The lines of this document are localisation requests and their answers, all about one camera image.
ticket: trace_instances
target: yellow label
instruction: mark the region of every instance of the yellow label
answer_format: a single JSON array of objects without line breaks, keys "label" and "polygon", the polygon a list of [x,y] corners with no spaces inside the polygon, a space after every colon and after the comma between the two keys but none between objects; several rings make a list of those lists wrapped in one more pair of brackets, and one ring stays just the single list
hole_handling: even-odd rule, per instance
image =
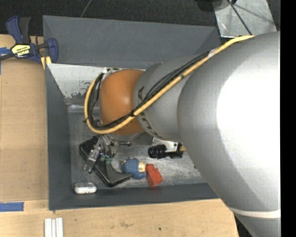
[{"label": "yellow label", "polygon": [[17,56],[22,56],[30,53],[29,49],[31,49],[29,45],[16,45],[11,49],[11,51],[12,53],[17,54]]}]

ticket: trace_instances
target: black floor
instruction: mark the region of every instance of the black floor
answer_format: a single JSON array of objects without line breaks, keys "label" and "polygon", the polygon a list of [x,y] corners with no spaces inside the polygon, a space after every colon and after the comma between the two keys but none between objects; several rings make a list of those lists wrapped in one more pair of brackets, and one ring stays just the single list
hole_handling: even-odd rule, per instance
[{"label": "black floor", "polygon": [[[267,0],[277,30],[281,0]],[[89,0],[0,0],[0,33],[11,16],[30,16],[29,34],[42,36],[42,15],[80,17]],[[84,17],[129,21],[216,26],[209,0],[92,0]],[[236,220],[240,237],[250,237]]]}]

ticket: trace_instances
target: wooden board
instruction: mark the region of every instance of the wooden board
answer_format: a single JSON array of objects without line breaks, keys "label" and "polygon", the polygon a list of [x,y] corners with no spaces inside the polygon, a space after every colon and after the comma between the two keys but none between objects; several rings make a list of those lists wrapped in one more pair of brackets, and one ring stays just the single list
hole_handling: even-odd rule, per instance
[{"label": "wooden board", "polygon": [[[0,47],[13,44],[10,36],[0,35]],[[42,199],[47,196],[47,157],[41,70],[16,62],[5,61],[0,76],[1,120],[7,119],[0,124],[0,197],[27,201],[22,212],[0,214],[0,237],[43,236],[44,219],[58,217],[64,219],[65,237],[239,236],[233,213],[220,199],[49,211],[48,200]]]},{"label": "wooden board", "polygon": [[[13,45],[11,36],[0,35],[0,47]],[[0,201],[48,198],[44,78],[36,62],[1,62]]]}]

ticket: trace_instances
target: clamp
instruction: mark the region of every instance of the clamp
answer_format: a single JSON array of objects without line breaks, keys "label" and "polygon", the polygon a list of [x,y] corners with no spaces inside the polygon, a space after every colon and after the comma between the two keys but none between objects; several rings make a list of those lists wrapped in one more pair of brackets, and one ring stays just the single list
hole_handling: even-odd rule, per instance
[{"label": "clamp", "polygon": [[38,45],[31,43],[29,31],[30,17],[13,16],[6,22],[6,28],[9,35],[15,40],[15,45],[10,48],[10,53],[0,56],[0,61],[15,57],[17,59],[28,59],[42,64],[42,55],[39,50],[42,48],[49,49],[49,57],[52,63],[58,58],[58,46],[55,38],[49,38],[43,44]]}]

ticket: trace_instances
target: gray box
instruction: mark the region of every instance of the gray box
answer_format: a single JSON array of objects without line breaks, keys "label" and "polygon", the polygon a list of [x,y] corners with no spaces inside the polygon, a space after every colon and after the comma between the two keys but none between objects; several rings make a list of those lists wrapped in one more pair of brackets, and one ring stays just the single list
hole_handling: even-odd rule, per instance
[{"label": "gray box", "polygon": [[[181,159],[151,159],[152,137],[144,133],[130,147],[118,146],[112,162],[123,159],[152,163],[164,178],[151,188],[146,179],[131,179],[113,188],[83,171],[79,144],[93,133],[83,122],[88,83],[104,67],[143,69],[177,57],[202,54],[220,45],[213,27],[44,16],[44,38],[55,38],[57,64],[46,67],[49,209],[116,206],[217,198],[193,167],[188,153]],[[76,182],[91,181],[96,194],[77,195]]]}]

